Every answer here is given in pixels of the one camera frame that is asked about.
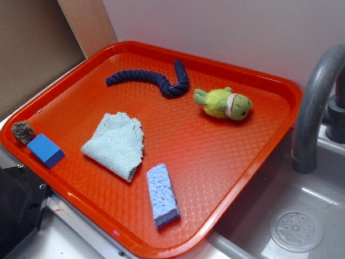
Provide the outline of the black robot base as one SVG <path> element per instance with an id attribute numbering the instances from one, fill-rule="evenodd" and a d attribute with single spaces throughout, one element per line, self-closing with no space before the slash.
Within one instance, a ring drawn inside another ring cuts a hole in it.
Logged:
<path id="1" fill-rule="evenodd" d="M 40 230 L 50 187 L 24 165 L 1 169 L 1 258 Z"/>

